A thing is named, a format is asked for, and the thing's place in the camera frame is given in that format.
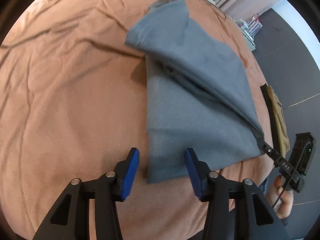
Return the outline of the person's right hand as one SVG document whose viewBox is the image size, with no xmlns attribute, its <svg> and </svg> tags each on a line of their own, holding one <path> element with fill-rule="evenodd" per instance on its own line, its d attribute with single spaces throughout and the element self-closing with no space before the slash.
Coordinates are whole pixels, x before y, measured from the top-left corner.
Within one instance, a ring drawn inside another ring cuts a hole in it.
<svg viewBox="0 0 320 240">
<path fill-rule="evenodd" d="M 293 207 L 293 191 L 285 190 L 281 184 L 281 175 L 278 175 L 273 184 L 270 186 L 266 198 L 273 207 L 279 219 L 285 219 L 289 217 Z"/>
</svg>

